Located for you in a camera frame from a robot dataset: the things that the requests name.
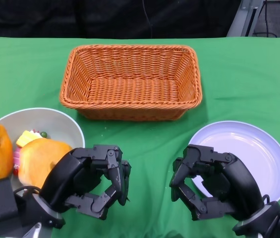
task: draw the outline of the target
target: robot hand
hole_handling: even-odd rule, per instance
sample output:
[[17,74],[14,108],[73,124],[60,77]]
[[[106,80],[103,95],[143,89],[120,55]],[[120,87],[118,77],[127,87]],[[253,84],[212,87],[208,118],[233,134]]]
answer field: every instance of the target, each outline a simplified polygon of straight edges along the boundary
[[[218,153],[212,147],[188,145],[183,158],[173,163],[171,198],[179,198],[192,213],[193,220],[230,214],[241,221],[264,207],[261,193],[246,166],[231,153]],[[185,178],[200,175],[203,186],[213,196],[200,199]]]
[[[0,180],[0,237],[42,237],[43,228],[60,229],[61,215],[71,207],[104,220],[115,201],[128,200],[131,166],[115,145],[95,145],[68,152],[52,169],[42,189],[25,186],[22,196],[12,191],[8,178]],[[89,193],[104,175],[112,185],[97,196]]]
[[[218,153],[212,147],[188,145],[183,158],[173,163],[171,199],[179,198],[191,211],[192,219],[203,220],[230,214],[240,221],[233,231],[249,237],[280,237],[280,205],[267,204],[246,166],[231,153]],[[185,183],[185,178],[200,175],[213,196],[200,199]]]

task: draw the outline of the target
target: wicker basket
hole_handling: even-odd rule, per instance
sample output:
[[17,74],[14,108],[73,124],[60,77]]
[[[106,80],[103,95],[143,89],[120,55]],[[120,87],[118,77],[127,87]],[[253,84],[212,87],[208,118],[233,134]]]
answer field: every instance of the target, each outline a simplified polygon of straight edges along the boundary
[[202,100],[196,53],[188,46],[77,47],[59,99],[89,119],[179,119]]

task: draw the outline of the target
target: lavender plate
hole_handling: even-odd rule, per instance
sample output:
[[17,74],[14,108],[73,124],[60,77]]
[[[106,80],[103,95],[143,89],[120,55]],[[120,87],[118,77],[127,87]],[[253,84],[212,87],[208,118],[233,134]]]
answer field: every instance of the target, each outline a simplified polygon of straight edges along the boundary
[[[280,200],[280,144],[265,131],[239,121],[220,121],[200,129],[189,144],[233,153],[246,165],[262,196],[268,194],[271,201]],[[205,196],[211,197],[200,176],[192,180]]]

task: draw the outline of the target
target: basket rim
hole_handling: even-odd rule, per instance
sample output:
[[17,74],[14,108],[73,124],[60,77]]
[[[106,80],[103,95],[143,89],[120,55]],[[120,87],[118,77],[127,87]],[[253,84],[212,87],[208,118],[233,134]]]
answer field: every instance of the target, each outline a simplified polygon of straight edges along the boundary
[[78,51],[83,50],[83,49],[89,49],[89,48],[119,48],[121,47],[128,48],[128,49],[138,49],[138,48],[149,48],[149,49],[185,49],[188,50],[189,53],[192,55],[194,58],[196,65],[199,69],[198,65],[198,58],[195,50],[191,48],[190,46],[186,45],[151,45],[151,44],[134,44],[134,45],[127,45],[127,44],[112,44],[112,45],[107,45],[107,44],[92,44],[92,45],[81,45],[75,47],[69,54],[68,57],[68,62],[65,68],[65,75],[63,77],[63,81],[61,84],[61,91],[59,94],[59,100],[60,102],[68,107],[68,108],[73,108],[73,109],[98,109],[99,106],[101,108],[121,108],[121,109],[135,109],[139,108],[139,105],[142,105],[141,108],[147,109],[190,109],[195,107],[196,105],[199,105],[200,102],[202,101],[202,87],[201,87],[201,76],[200,73],[198,73],[197,77],[194,79],[197,80],[197,92],[194,96],[193,100],[187,100],[187,101],[182,101],[182,102],[177,102],[177,101],[124,101],[124,100],[118,100],[118,101],[76,101],[76,100],[71,100],[67,97],[67,94],[65,92],[65,88],[67,88],[68,85],[68,80],[71,77],[71,70],[68,70],[72,68],[73,64],[73,55],[75,55]]

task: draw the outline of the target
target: green table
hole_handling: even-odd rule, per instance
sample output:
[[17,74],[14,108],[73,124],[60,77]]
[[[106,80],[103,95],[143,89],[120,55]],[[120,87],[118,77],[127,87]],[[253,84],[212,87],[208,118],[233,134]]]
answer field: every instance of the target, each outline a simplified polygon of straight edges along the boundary
[[[173,122],[89,121],[58,101],[67,57],[83,44],[184,44],[195,49],[203,102]],[[130,161],[129,198],[115,204],[106,221],[64,214],[54,238],[228,238],[236,221],[193,222],[180,201],[170,200],[172,161],[201,127],[221,120],[251,123],[280,143],[280,38],[181,40],[4,39],[0,38],[0,117],[30,107],[61,110],[81,126],[86,146],[117,144]],[[103,181],[97,193],[108,186]]]

